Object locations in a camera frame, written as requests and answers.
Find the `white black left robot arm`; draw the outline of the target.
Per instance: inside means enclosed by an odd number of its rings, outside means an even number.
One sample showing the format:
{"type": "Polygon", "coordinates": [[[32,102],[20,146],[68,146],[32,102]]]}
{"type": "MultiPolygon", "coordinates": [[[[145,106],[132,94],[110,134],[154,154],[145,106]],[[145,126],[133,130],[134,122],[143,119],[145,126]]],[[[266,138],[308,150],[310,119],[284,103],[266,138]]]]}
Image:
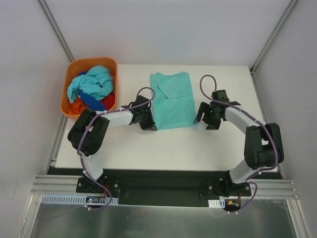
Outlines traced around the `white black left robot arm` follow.
{"type": "Polygon", "coordinates": [[[142,130],[157,130],[150,106],[123,106],[103,112],[85,109],[71,128],[67,139],[80,157],[84,175],[90,178],[87,186],[92,192],[99,193],[105,186],[100,178],[103,167],[98,151],[107,130],[137,123],[142,130]]]}

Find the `teal green t shirt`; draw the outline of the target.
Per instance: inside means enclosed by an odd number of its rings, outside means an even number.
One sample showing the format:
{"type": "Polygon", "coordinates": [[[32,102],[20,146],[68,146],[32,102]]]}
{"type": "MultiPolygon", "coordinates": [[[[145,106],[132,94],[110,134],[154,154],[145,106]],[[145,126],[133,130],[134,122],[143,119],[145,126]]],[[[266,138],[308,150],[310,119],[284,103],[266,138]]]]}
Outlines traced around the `teal green t shirt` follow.
{"type": "Polygon", "coordinates": [[[150,86],[156,94],[153,115],[158,130],[194,126],[196,108],[189,73],[151,74],[150,86]]]}

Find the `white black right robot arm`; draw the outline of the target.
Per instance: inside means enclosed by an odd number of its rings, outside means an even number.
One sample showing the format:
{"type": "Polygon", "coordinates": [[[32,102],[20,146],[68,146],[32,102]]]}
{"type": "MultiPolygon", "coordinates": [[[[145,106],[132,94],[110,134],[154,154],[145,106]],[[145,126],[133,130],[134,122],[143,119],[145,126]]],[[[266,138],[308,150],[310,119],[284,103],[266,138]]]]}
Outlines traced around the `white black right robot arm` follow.
{"type": "Polygon", "coordinates": [[[227,195],[235,195],[240,191],[241,183],[258,173],[275,169],[284,160],[279,125],[255,119],[236,102],[202,102],[194,124],[201,121],[207,125],[207,130],[218,130],[221,122],[228,121],[245,134],[244,158],[229,170],[223,183],[223,191],[227,195]]]}

